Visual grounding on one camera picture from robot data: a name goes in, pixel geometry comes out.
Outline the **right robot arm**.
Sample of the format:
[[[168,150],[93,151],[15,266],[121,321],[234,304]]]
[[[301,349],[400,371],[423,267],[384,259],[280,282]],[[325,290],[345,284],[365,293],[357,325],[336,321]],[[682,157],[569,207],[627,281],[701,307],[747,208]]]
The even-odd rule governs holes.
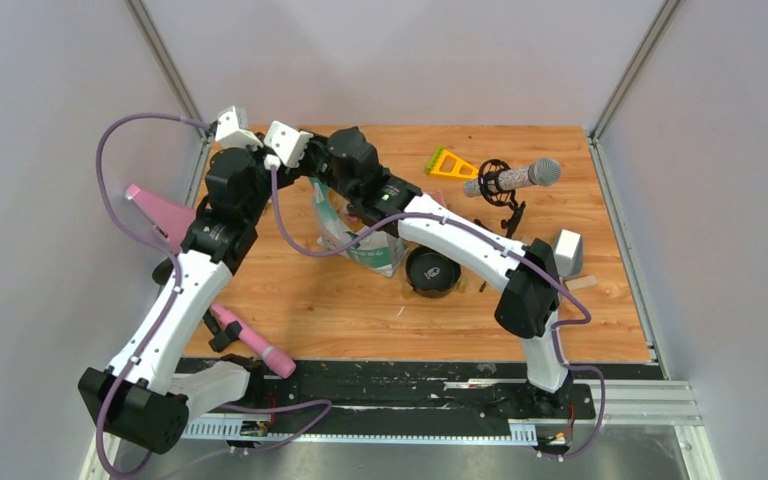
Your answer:
[[[560,282],[550,245],[498,236],[449,211],[384,167],[357,127],[304,137],[286,177],[319,180],[346,199],[371,229],[428,247],[499,291],[494,317],[520,340],[534,386],[533,408],[549,418],[567,409],[569,370],[551,332],[558,320]]]

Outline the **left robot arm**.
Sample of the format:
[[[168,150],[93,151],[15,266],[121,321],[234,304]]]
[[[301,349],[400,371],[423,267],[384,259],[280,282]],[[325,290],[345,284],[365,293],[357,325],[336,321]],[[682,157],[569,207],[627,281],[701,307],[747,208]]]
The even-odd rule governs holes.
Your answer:
[[[191,420],[225,403],[253,413],[266,400],[264,383],[232,357],[174,377],[195,328],[256,241],[271,197],[271,174],[251,149],[222,150],[205,184],[160,298],[108,366],[86,369],[78,382],[98,430],[155,454],[168,452]]]

